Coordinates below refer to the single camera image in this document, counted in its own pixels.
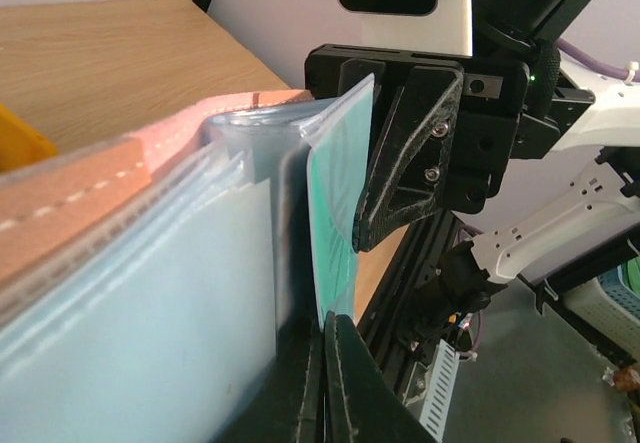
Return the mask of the teal card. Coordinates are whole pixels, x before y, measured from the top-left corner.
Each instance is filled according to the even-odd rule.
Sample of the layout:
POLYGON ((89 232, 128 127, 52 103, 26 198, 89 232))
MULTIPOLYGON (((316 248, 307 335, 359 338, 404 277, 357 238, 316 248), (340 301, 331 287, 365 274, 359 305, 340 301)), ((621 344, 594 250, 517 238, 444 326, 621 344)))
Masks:
POLYGON ((358 253, 354 218, 364 188, 373 108, 368 76, 303 126, 312 268, 319 325, 330 312, 354 315, 358 253))

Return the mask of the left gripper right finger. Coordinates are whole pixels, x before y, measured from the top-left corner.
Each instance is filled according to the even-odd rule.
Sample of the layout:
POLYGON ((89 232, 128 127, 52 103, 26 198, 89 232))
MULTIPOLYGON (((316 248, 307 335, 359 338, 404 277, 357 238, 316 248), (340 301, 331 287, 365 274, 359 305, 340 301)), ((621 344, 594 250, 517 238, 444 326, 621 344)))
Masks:
POLYGON ((330 312, 324 326, 330 442, 432 442, 386 386, 352 319, 330 312))

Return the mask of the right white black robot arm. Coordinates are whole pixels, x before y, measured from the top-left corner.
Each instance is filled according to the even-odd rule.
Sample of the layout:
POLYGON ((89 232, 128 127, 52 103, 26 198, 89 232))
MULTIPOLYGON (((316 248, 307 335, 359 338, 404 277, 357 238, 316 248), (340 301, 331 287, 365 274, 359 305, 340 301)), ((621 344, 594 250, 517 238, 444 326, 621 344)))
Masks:
MULTIPOLYGON (((436 0, 339 0, 371 14, 422 16, 436 0)), ((576 128, 593 95, 562 88, 561 34, 591 0, 471 0, 472 52, 442 55, 396 44, 325 44, 305 61, 318 98, 375 82, 368 174, 353 217, 356 250, 439 209, 480 212, 512 159, 538 159, 576 128)), ((508 229, 444 255, 413 298, 414 314, 444 319, 485 307, 530 263, 639 209, 639 133, 603 145, 568 190, 508 229)))

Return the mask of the pink card holder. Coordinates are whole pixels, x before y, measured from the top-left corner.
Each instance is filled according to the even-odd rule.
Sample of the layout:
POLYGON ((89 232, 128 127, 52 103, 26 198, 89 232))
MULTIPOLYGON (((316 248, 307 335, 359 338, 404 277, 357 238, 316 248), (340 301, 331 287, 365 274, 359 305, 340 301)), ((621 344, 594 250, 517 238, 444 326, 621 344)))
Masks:
POLYGON ((319 325, 302 93, 203 100, 1 179, 1 438, 212 442, 319 325))

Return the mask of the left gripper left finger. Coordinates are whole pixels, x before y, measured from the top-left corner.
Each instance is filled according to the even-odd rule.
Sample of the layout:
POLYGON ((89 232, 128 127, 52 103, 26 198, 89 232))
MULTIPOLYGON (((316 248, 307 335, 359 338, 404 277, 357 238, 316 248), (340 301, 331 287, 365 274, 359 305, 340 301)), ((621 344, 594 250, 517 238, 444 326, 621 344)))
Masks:
POLYGON ((218 442, 322 442, 324 340, 309 318, 279 332, 276 359, 246 409, 218 442))

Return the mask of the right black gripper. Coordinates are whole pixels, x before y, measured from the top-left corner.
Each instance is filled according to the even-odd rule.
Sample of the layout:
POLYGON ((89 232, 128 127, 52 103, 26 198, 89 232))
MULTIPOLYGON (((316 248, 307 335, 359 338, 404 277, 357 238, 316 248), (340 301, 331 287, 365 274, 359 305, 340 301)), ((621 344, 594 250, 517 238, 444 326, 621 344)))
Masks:
POLYGON ((440 208, 478 213, 498 193, 524 103, 523 63, 326 44, 309 53, 304 71, 317 98, 374 80, 356 251, 440 208))

